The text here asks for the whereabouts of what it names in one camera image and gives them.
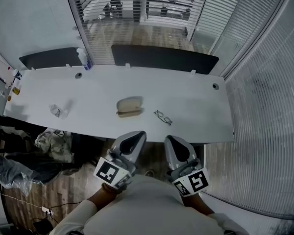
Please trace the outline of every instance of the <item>power strip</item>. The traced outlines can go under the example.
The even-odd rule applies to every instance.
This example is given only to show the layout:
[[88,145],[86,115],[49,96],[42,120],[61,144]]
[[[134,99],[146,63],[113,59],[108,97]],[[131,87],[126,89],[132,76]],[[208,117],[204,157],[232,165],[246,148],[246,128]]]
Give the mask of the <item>power strip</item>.
[[43,210],[44,213],[46,213],[47,215],[53,216],[53,212],[52,210],[49,210],[46,207],[41,206],[41,209]]

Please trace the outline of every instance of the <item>eyeglasses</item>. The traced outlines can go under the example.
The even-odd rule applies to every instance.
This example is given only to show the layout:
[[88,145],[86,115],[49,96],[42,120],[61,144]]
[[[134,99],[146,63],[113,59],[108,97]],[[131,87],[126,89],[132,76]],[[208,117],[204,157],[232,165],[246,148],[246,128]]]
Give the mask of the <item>eyeglasses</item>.
[[162,112],[159,112],[159,111],[157,110],[157,111],[154,112],[154,114],[155,114],[155,115],[156,115],[161,121],[163,121],[164,123],[166,123],[166,124],[168,124],[168,125],[171,126],[171,124],[172,124],[171,119],[168,118],[168,117],[163,117],[164,115],[163,115]]

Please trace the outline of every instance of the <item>desk hole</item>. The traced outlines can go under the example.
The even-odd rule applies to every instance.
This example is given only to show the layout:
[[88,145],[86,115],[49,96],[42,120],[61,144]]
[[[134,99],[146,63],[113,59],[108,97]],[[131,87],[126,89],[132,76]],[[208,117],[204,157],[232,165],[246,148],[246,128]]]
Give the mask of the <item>desk hole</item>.
[[219,89],[219,85],[217,85],[217,84],[213,84],[212,87],[213,87],[215,90],[218,90],[218,89]]
[[75,75],[75,78],[76,78],[76,79],[79,79],[79,78],[81,78],[81,77],[82,77],[82,73],[80,73],[80,72],[79,72],[78,74]]

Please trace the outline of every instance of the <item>wooden floor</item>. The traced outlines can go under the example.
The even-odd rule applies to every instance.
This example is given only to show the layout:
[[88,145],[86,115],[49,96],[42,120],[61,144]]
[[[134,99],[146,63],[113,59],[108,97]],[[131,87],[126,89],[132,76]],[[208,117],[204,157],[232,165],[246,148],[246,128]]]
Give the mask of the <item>wooden floor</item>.
[[[111,147],[113,141],[108,140],[105,142],[102,155]],[[168,168],[163,143],[147,142],[143,153],[137,161],[137,167],[139,174],[144,174],[147,170],[153,169],[156,178],[165,180],[164,174]],[[3,189],[1,192],[39,207],[51,208],[65,203],[76,203],[92,196],[101,187],[101,182],[93,176],[94,170],[93,165],[85,164],[79,172],[71,176],[60,175],[46,186],[33,185],[27,197],[19,189]],[[2,201],[8,221],[18,228],[34,231],[33,222],[39,221],[36,218],[45,218],[42,210],[33,205],[5,196],[2,196]],[[54,219],[60,222],[76,206],[65,205],[52,209]],[[56,225],[55,221],[51,219],[50,221],[53,226]]]
[[184,29],[154,25],[142,25],[129,19],[104,19],[85,23],[87,36],[95,64],[114,64],[111,46],[144,45],[175,48],[207,54],[209,47],[197,38],[188,41]]

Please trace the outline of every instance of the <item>hand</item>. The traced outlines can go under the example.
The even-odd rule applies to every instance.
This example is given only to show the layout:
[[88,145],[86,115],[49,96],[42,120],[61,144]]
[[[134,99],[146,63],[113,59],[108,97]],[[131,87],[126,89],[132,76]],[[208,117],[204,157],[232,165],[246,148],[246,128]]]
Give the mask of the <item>hand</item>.
[[205,203],[204,201],[201,199],[201,197],[199,196],[199,194],[194,194],[192,196],[189,197],[182,197],[183,200],[183,204],[186,207],[192,207],[195,210],[197,210],[198,212],[204,214],[204,215],[209,215],[209,214],[213,214],[214,211],[211,210]]
[[107,184],[103,183],[99,191],[97,191],[93,196],[91,196],[88,200],[93,202],[97,210],[101,210],[108,204],[110,204],[118,194],[120,194],[125,188],[121,187],[121,189],[114,189]]

